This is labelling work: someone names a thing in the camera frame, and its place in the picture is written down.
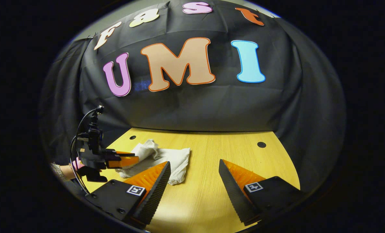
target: wooden table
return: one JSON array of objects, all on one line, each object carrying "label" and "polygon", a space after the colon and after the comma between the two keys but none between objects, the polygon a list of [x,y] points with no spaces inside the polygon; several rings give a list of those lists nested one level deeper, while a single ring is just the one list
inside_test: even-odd
[{"label": "wooden table", "polygon": [[[138,143],[153,139],[159,148],[191,148],[185,181],[167,184],[151,224],[153,233],[237,232],[245,227],[232,207],[219,176],[219,160],[225,159],[270,178],[279,176],[300,189],[296,169],[273,132],[196,133],[132,128],[108,148],[130,152]],[[257,146],[264,142],[266,147]],[[114,169],[101,172],[108,180],[124,181]],[[83,181],[90,192],[104,183]]]}]

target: black cloth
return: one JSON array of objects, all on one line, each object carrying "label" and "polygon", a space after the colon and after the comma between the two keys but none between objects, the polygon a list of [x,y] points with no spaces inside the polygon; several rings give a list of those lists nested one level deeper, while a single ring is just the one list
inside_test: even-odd
[{"label": "black cloth", "polygon": [[[326,56],[284,19],[249,9],[264,23],[259,26],[235,9],[245,6],[217,0],[207,1],[213,8],[211,13],[188,15],[182,12],[187,2],[160,3],[120,19],[122,24],[97,50],[93,48],[100,32],[65,48],[43,88],[40,127],[46,151],[55,162],[67,162],[63,157],[67,158],[64,154],[81,117],[103,105],[105,112],[98,123],[104,130],[105,145],[131,127],[273,131],[294,163],[301,189],[317,188],[337,160],[346,125],[342,87]],[[153,8],[159,9],[159,18],[129,27],[137,14]],[[140,53],[142,48],[163,43],[178,56],[185,41],[193,37],[210,39],[208,59],[216,80],[187,84],[187,69],[183,83],[176,86],[164,72],[170,87],[151,92],[148,60]],[[244,83],[237,79],[241,64],[237,49],[231,46],[233,40],[258,44],[264,82]],[[117,97],[108,87],[103,66],[115,62],[122,53],[129,53],[132,90],[127,96]],[[118,65],[113,71],[116,84],[121,85]]]}]

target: yellow tabletop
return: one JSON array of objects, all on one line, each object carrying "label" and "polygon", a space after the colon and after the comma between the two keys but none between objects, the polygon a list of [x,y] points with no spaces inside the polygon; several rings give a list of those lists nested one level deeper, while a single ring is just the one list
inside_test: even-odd
[{"label": "yellow tabletop", "polygon": [[[232,207],[219,176],[219,160],[225,159],[254,173],[279,176],[300,189],[296,169],[273,132],[196,133],[132,128],[108,148],[130,152],[138,143],[153,139],[159,148],[191,148],[185,181],[167,184],[160,204],[145,230],[167,232],[237,232],[245,227]],[[260,148],[258,142],[266,147]],[[124,181],[114,169],[101,172],[108,180]],[[83,181],[89,192],[104,183]]]}]

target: white cloth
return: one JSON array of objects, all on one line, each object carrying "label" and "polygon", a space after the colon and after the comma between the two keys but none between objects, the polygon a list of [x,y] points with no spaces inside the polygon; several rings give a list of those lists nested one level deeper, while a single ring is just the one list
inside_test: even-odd
[{"label": "white cloth", "polygon": [[157,146],[152,139],[147,140],[143,145],[138,144],[132,150],[132,153],[139,156],[139,162],[132,165],[132,167],[127,166],[122,169],[115,169],[115,171],[119,173],[120,177],[128,178],[160,163],[169,161],[171,163],[171,175],[169,177],[168,184],[174,185],[183,182],[185,180],[185,173],[187,172],[190,148],[184,148],[182,150],[148,149],[154,147],[155,145]]}]

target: white towel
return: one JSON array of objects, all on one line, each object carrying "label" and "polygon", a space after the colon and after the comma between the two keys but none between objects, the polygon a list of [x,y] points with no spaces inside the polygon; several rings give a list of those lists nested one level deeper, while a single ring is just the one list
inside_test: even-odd
[{"label": "white towel", "polygon": [[184,148],[182,150],[156,149],[156,153],[154,153],[155,150],[152,150],[154,155],[150,156],[152,154],[151,149],[147,148],[157,145],[156,143],[151,143],[150,141],[153,142],[152,139],[149,139],[144,143],[144,145],[138,144],[132,150],[132,153],[139,156],[140,162],[132,165],[132,167],[127,166],[122,169],[115,169],[115,171],[119,173],[119,176],[122,178],[132,177],[148,168],[152,168],[155,165],[169,161],[171,163],[171,175],[169,177],[168,184],[174,185],[183,182],[185,180],[185,173],[187,172],[190,148]]}]

